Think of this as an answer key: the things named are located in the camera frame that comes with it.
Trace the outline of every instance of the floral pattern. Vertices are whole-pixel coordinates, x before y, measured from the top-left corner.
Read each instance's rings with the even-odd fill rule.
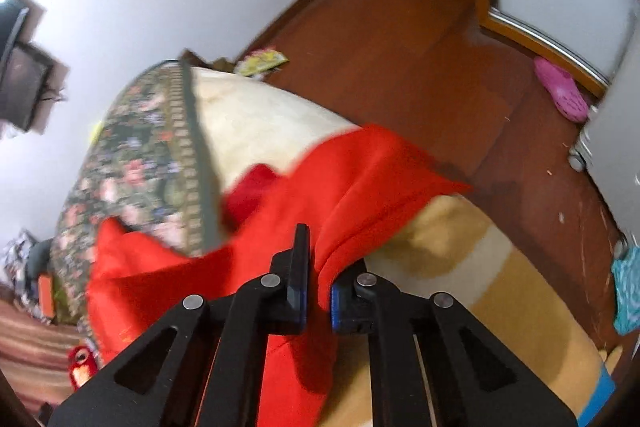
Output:
[[[51,258],[81,326],[88,329],[84,289],[100,222],[119,216],[180,253],[201,255],[219,243],[210,181],[190,70],[160,64],[112,105],[58,220]]]

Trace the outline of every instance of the silver screw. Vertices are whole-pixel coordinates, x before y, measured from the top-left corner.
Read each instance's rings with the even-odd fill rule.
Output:
[[[360,286],[373,286],[376,282],[378,282],[378,278],[369,272],[361,273],[356,277],[356,283]]]
[[[433,302],[439,308],[451,308],[453,306],[453,297],[446,292],[439,292],[433,296]]]
[[[204,299],[200,295],[189,295],[182,300],[182,305],[188,310],[197,310],[204,304]]]
[[[267,288],[275,288],[278,284],[280,284],[280,277],[274,273],[268,273],[267,275],[263,275],[260,279],[260,284]]]

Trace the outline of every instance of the red cloth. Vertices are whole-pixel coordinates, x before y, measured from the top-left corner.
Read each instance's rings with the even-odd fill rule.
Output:
[[[270,337],[260,427],[313,427],[332,383],[336,339],[330,285],[344,268],[393,236],[439,194],[460,192],[429,170],[428,156],[396,134],[368,126],[313,149],[273,185],[222,248],[185,259],[107,219],[87,288],[89,320],[106,362],[186,295],[215,299],[268,272],[290,248],[296,223],[311,231],[312,273],[304,334]]]
[[[270,166],[258,163],[242,175],[236,186],[222,198],[225,223],[236,230],[258,208],[263,195],[282,178]]]

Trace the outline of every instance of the wooden floor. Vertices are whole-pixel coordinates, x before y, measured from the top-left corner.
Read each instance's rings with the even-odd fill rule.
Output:
[[[529,57],[480,33],[473,0],[315,0],[273,44],[290,64],[270,83],[430,152],[474,186],[470,199],[598,347],[622,341],[609,275],[618,233],[589,177],[566,160],[578,126],[556,111]]]

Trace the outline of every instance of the pink clog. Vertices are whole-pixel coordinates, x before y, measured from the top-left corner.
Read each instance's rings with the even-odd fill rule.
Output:
[[[533,59],[533,68],[540,83],[554,100],[558,111],[567,120],[575,123],[585,122],[589,106],[578,91],[571,74],[542,57]]]

